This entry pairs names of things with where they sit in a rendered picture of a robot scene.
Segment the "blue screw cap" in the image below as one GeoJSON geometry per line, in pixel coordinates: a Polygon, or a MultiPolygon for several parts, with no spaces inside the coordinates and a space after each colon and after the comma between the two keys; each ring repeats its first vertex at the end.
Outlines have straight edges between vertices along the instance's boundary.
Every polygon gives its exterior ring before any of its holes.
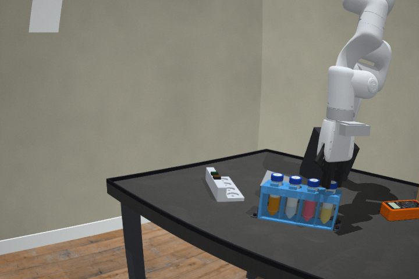
{"type": "Polygon", "coordinates": [[[309,187],[319,187],[320,180],[316,178],[309,178],[307,185],[309,187]]]}
{"type": "Polygon", "coordinates": [[[302,177],[300,176],[290,176],[289,178],[290,184],[299,185],[301,184],[301,181],[302,181],[302,177]]]}
{"type": "Polygon", "coordinates": [[[283,177],[284,177],[284,175],[281,174],[281,173],[272,173],[271,174],[271,180],[272,181],[281,182],[281,181],[283,181],[283,177]]]}
{"type": "Polygon", "coordinates": [[[330,189],[337,189],[337,186],[338,186],[338,182],[337,182],[337,181],[333,181],[333,180],[331,180],[331,186],[330,186],[330,189]]]}

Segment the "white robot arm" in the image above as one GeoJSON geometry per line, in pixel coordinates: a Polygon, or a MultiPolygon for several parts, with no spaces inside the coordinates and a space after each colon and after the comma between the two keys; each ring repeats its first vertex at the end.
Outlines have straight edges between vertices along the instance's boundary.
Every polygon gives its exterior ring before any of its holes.
{"type": "Polygon", "coordinates": [[[394,4],[395,0],[342,0],[344,9],[358,14],[359,19],[354,37],[341,50],[336,66],[328,70],[326,118],[343,123],[339,135],[370,136],[371,126],[356,118],[361,98],[374,97],[384,86],[392,50],[383,37],[394,4]]]}

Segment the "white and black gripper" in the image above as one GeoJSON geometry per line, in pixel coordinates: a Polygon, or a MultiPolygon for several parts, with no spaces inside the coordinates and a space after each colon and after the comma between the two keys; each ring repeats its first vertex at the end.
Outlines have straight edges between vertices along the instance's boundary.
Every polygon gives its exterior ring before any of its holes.
{"type": "Polygon", "coordinates": [[[339,135],[339,123],[336,120],[327,119],[323,121],[317,149],[315,163],[322,169],[322,187],[330,189],[332,179],[332,165],[337,162],[334,181],[338,187],[342,186],[343,173],[348,165],[354,160],[354,136],[345,137],[339,135]],[[322,161],[324,158],[324,162],[322,161]],[[327,166],[328,165],[328,166],[327,166]]]}

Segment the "white button housing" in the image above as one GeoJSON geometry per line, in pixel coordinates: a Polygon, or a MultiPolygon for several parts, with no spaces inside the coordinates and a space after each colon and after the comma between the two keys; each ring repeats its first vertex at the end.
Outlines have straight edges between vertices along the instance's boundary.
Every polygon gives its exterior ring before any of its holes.
{"type": "MultiPolygon", "coordinates": [[[[272,171],[269,171],[269,170],[267,170],[267,172],[266,172],[266,174],[265,174],[265,176],[264,176],[264,179],[263,179],[263,181],[262,181],[262,183],[261,183],[261,185],[260,185],[260,193],[261,193],[261,186],[263,185],[263,183],[265,183],[267,180],[270,180],[271,179],[271,174],[272,173],[275,173],[275,172],[272,172],[272,171]]],[[[286,183],[288,183],[289,182],[289,178],[290,177],[288,177],[288,176],[285,176],[284,175],[284,177],[283,177],[283,181],[282,182],[286,182],[286,183]]],[[[259,193],[259,197],[260,197],[260,193],[259,193]]],[[[280,202],[281,202],[281,196],[280,196],[280,200],[279,200],[279,204],[280,204],[280,202]]],[[[286,197],[286,201],[285,201],[285,207],[286,207],[286,204],[287,204],[287,197],[286,197]]]]}

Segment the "orange pocket multimeter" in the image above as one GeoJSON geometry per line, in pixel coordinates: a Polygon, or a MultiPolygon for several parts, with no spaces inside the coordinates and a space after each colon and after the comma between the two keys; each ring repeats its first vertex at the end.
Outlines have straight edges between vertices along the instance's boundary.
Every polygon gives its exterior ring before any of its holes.
{"type": "Polygon", "coordinates": [[[388,221],[419,219],[419,201],[384,201],[380,214],[388,221]]]}

